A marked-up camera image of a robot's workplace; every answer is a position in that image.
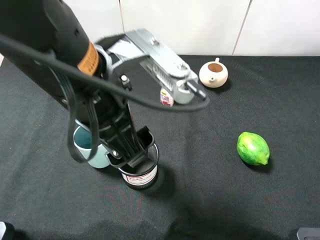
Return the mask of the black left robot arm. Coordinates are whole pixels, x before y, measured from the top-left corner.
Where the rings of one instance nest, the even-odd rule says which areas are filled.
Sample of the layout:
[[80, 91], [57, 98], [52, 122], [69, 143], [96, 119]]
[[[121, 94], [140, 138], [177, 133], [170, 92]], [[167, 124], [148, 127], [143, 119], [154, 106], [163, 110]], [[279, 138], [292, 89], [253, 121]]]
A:
[[77, 162], [91, 160], [101, 144], [118, 153], [109, 157], [117, 168], [150, 159], [153, 136], [135, 129], [126, 97], [116, 93], [131, 85], [64, 1], [1, 1], [0, 52], [68, 109], [67, 147]]

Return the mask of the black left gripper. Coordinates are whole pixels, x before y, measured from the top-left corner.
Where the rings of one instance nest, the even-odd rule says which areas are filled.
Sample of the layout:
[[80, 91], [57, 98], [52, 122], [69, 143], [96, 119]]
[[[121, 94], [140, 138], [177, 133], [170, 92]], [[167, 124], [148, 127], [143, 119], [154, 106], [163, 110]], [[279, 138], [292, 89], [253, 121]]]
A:
[[154, 136], [147, 126], [136, 131], [126, 99], [89, 83], [74, 84], [74, 122], [91, 133], [91, 151], [85, 158], [74, 151], [74, 159], [85, 163], [95, 157], [98, 146], [107, 148], [114, 168], [134, 168], [147, 159]]

